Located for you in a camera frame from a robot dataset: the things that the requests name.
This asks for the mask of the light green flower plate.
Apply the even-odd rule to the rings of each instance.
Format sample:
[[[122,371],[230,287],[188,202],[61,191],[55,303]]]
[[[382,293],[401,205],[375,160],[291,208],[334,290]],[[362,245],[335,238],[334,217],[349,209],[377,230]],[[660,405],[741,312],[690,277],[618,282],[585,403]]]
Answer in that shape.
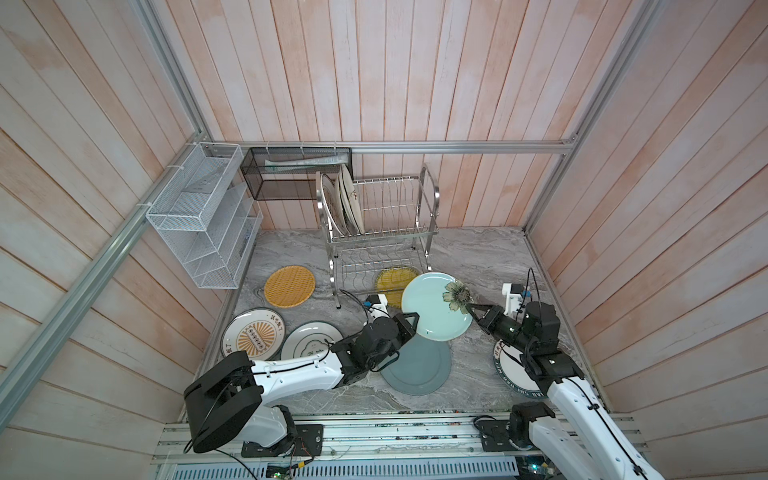
[[[419,315],[417,333],[429,340],[446,342],[463,335],[472,323],[469,313],[451,308],[454,292],[462,286],[453,276],[428,272],[405,288],[401,309]]]

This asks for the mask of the white plate dark lettered rim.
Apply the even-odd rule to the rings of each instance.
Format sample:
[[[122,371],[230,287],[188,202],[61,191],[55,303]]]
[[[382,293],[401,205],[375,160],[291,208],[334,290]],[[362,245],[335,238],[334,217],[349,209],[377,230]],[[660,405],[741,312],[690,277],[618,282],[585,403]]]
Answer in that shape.
[[[518,394],[531,399],[546,397],[526,373],[520,350],[499,340],[494,346],[493,362],[502,380]]]

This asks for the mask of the stainless steel dish rack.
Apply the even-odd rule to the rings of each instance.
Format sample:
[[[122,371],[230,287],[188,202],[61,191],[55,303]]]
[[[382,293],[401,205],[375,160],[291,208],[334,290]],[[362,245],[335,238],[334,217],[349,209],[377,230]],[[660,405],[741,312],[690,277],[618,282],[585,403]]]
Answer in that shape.
[[[336,235],[321,198],[320,173],[315,176],[315,206],[325,237],[330,286],[337,306],[346,292],[379,293],[378,274],[393,267],[432,270],[430,253],[438,230],[440,190],[427,165],[417,174],[353,180],[362,209],[365,233]]]

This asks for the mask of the orange woven bamboo plate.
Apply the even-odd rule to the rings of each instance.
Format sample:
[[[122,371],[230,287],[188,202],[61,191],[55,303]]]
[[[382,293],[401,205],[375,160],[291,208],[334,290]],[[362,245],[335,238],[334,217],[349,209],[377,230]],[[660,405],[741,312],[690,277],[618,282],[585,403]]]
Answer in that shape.
[[[315,287],[315,276],[308,268],[290,265],[270,275],[264,286],[264,295],[275,307],[293,308],[308,300]]]

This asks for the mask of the cream plate with red flowers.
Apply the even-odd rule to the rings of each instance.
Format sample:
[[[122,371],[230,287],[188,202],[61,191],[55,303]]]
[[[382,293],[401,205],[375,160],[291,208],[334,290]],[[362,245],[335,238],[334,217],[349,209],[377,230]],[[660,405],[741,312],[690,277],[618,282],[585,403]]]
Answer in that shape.
[[[340,167],[338,179],[343,208],[351,229],[355,231],[355,235],[362,235],[365,233],[362,209],[352,176],[346,165]]]

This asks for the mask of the white plate orange sunburst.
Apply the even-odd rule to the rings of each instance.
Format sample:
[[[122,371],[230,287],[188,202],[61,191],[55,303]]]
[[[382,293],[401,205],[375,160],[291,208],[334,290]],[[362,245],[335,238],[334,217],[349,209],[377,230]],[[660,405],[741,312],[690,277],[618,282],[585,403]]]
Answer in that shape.
[[[327,210],[329,224],[332,227],[332,229],[335,231],[336,235],[341,236],[338,226],[336,224],[336,220],[338,219],[338,217],[337,217],[337,210],[335,208],[335,205],[333,202],[333,195],[332,195],[333,180],[327,174],[321,174],[320,180],[321,180],[321,198],[324,201],[324,204]]]

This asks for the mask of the dark navy plate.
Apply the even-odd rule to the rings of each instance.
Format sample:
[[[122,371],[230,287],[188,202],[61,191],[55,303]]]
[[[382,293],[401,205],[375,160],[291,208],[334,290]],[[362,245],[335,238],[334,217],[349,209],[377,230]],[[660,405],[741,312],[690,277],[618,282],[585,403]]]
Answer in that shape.
[[[340,193],[340,185],[338,182],[338,179],[334,180],[332,182],[332,195],[333,195],[333,202],[335,205],[335,208],[337,210],[337,217],[336,224],[338,226],[339,232],[342,236],[347,236],[349,234],[348,230],[348,224],[347,220],[344,215],[344,209],[341,201],[341,193]]]

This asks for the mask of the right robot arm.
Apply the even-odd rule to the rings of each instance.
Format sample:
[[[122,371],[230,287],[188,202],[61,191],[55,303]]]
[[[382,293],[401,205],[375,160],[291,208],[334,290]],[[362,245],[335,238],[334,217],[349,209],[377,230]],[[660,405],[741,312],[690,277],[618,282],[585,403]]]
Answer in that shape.
[[[514,447],[537,449],[567,479],[660,479],[606,412],[584,373],[559,347],[555,308],[530,302],[507,315],[498,305],[471,303],[480,328],[520,353],[525,374],[550,403],[514,405],[507,423]]]

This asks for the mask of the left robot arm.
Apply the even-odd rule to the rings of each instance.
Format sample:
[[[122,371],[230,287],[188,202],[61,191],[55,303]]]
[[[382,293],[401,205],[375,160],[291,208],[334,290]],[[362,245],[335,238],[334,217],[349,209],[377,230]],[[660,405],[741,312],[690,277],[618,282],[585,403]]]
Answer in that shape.
[[[289,412],[275,403],[313,390],[333,390],[364,379],[399,359],[417,335],[419,315],[384,314],[325,351],[285,361],[255,361],[244,351],[227,355],[184,391],[196,453],[232,440],[271,448],[291,434]]]

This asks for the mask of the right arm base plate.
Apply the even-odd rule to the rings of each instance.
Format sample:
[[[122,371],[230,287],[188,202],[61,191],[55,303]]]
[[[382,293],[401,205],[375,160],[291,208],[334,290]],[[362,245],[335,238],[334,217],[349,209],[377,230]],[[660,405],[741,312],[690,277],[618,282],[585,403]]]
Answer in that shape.
[[[528,447],[519,447],[512,442],[508,431],[508,421],[497,420],[489,415],[480,415],[473,419],[472,424],[479,432],[484,452],[498,453],[528,450]]]

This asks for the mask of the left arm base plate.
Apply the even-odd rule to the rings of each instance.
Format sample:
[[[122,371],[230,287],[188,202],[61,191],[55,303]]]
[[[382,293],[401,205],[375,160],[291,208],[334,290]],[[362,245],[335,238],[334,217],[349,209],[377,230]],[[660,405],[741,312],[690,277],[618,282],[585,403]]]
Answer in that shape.
[[[284,455],[320,456],[323,446],[324,426],[321,424],[299,424],[286,437],[271,447],[258,443],[244,442],[241,449],[243,458],[265,458]]]

